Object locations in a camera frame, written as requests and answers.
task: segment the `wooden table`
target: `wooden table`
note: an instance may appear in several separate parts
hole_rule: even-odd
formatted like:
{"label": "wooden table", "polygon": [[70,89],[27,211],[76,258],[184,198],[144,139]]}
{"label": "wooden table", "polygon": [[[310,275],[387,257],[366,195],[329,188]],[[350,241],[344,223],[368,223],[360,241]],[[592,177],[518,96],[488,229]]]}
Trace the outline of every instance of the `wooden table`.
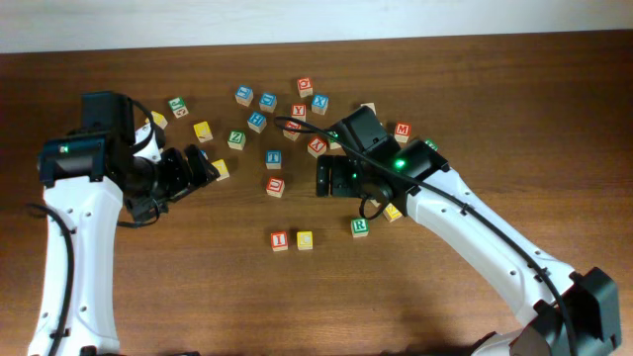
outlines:
{"label": "wooden table", "polygon": [[[114,90],[169,120],[180,149],[200,146],[230,178],[171,206],[142,230],[120,228],[114,308],[122,353],[377,354],[409,345],[471,344],[519,327],[496,292],[440,238],[380,217],[352,239],[358,201],[315,197],[308,137],[247,128],[256,107],[237,86],[301,100],[310,76],[330,97],[327,126],[374,102],[385,123],[412,124],[496,212],[541,248],[619,284],[633,338],[633,32],[432,38],[0,55],[0,349],[25,355],[44,277],[46,231],[24,203],[41,199],[43,143],[79,125],[80,94]],[[191,114],[171,115],[183,96]],[[138,126],[144,118],[138,116]],[[244,129],[244,151],[229,149]],[[264,150],[281,149],[282,171]],[[266,195],[281,176],[282,199]],[[273,253],[273,230],[312,230],[313,251]],[[617,354],[633,353],[630,343]]]}

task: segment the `white background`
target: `white background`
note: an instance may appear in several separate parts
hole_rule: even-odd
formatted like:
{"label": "white background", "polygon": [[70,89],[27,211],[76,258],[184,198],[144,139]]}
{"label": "white background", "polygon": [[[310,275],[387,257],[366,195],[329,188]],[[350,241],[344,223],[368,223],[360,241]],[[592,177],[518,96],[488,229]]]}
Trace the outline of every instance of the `white background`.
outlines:
{"label": "white background", "polygon": [[633,28],[633,0],[0,0],[0,52]]}

